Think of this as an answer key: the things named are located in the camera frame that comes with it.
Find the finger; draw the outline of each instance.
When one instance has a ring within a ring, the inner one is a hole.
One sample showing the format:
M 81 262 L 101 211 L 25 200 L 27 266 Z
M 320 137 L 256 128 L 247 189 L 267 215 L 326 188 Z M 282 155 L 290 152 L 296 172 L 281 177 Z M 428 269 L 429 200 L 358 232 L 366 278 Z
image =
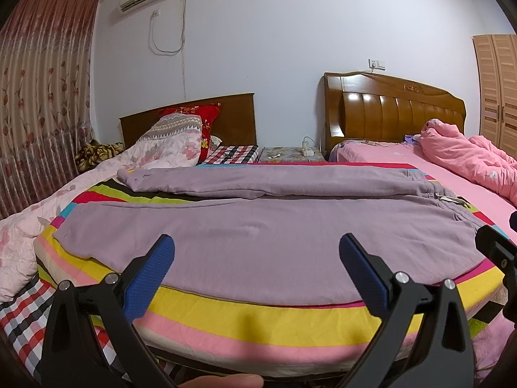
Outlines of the finger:
M 238 373 L 226 377 L 201 376 L 185 382 L 180 388 L 262 388 L 264 380 L 259 375 Z

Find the nightstand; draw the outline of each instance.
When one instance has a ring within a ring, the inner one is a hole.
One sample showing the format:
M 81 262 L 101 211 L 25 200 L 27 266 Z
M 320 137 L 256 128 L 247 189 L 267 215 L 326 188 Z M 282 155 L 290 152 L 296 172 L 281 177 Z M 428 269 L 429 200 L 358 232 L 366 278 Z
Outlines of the nightstand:
M 265 147 L 258 159 L 259 163 L 314 162 L 323 163 L 325 158 L 318 148 L 314 156 L 304 156 L 301 147 Z

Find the pink bed sheet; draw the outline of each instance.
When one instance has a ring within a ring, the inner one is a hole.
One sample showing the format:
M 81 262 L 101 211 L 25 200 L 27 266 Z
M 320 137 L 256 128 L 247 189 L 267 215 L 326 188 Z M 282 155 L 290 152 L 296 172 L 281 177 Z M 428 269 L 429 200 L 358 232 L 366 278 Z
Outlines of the pink bed sheet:
M 409 163 L 440 181 L 474 204 L 513 241 L 517 233 L 510 229 L 508 220 L 515 207 L 506 199 L 484 187 L 473 184 L 453 172 L 428 161 L 419 146 L 405 143 L 380 143 L 371 145 L 350 142 L 337 149 L 338 162 Z

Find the wooden wardrobe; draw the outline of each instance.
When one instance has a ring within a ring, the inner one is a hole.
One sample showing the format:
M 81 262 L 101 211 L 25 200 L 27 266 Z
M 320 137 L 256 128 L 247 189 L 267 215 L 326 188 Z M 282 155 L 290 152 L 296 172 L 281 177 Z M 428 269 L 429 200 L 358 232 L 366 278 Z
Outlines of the wooden wardrobe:
M 517 35 L 474 36 L 481 84 L 480 134 L 517 156 Z

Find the wooden headboard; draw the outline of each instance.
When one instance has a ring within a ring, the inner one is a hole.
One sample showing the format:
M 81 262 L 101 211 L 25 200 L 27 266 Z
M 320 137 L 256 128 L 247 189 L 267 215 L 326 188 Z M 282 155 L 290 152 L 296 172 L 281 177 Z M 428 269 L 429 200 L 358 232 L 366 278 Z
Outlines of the wooden headboard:
M 221 113 L 212 125 L 211 133 L 223 140 L 225 146 L 250 146 L 257 144 L 255 132 L 254 93 L 219 96 L 163 106 L 150 111 L 134 113 L 120 118 L 126 148 L 136 143 L 144 133 L 158 122 L 159 112 L 164 108 L 221 104 Z
M 432 118 L 463 132 L 465 104 L 449 92 L 382 74 L 325 73 L 325 149 L 349 138 L 401 142 Z

